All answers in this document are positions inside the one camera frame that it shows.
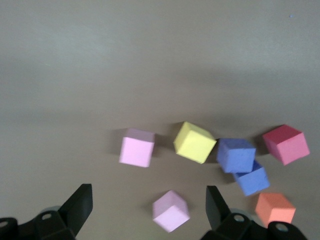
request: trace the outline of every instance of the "blue cube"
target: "blue cube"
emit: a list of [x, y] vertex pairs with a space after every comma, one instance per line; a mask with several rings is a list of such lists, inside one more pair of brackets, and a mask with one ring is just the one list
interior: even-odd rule
[[270, 186], [266, 170], [256, 160], [252, 172], [234, 173], [235, 181], [240, 185], [244, 195], [249, 196]]
[[245, 139], [220, 138], [216, 160], [225, 173], [250, 173], [256, 149]]

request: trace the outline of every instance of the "foam cube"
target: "foam cube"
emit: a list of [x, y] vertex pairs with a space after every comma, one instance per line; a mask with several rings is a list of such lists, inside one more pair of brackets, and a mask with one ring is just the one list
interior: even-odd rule
[[188, 206], [173, 190], [153, 203], [153, 221], [168, 233], [190, 219]]
[[256, 160], [253, 162], [252, 172], [234, 173], [233, 177], [246, 196], [266, 189], [270, 186], [265, 168]]
[[216, 142], [207, 130], [185, 121], [173, 144], [176, 154], [203, 164]]
[[310, 154], [304, 133], [291, 126], [282, 125], [262, 137], [270, 154], [283, 165]]
[[255, 154], [256, 149], [245, 139], [220, 138], [216, 160], [225, 173], [250, 173]]
[[255, 212], [267, 227], [270, 222], [291, 223], [296, 208], [281, 193], [260, 193]]
[[122, 140], [120, 163], [147, 168], [155, 145], [155, 134], [129, 128]]

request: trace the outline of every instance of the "pink cube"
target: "pink cube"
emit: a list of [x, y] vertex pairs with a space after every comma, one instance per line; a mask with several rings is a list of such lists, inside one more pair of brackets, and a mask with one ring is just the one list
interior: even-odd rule
[[186, 201], [172, 190], [153, 203], [153, 221], [168, 233], [189, 219]]
[[304, 133], [288, 125], [264, 134], [263, 139], [270, 154], [283, 165], [310, 154]]
[[155, 134], [129, 128], [123, 138], [120, 163], [147, 168], [155, 145]]

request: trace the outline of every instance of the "red cube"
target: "red cube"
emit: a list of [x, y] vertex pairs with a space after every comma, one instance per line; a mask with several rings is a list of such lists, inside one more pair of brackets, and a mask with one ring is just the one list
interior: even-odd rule
[[310, 154], [304, 133], [291, 126], [282, 125], [262, 137], [270, 154], [283, 165]]

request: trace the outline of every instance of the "screw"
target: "screw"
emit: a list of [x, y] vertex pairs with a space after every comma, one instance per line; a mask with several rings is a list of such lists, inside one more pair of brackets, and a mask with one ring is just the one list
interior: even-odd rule
[[41, 219], [42, 220], [46, 220], [46, 219], [49, 219], [51, 217], [52, 217], [52, 215], [50, 213], [47, 213], [47, 214], [43, 215]]
[[2, 222], [0, 222], [0, 228], [3, 228], [3, 227], [5, 227], [5, 226], [7, 226], [8, 225], [8, 222], [7, 221], [2, 221]]
[[234, 218], [234, 220], [236, 220], [236, 221], [239, 222], [239, 223], [242, 223], [242, 222], [245, 221], [244, 217], [241, 216], [241, 215], [234, 215], [233, 218]]
[[275, 225], [275, 227], [276, 227], [276, 229], [278, 229], [278, 230], [281, 231], [281, 232], [288, 232], [288, 231], [289, 231], [289, 229], [287, 228], [287, 226], [284, 225], [284, 224], [282, 224], [282, 223], [277, 223], [277, 224]]

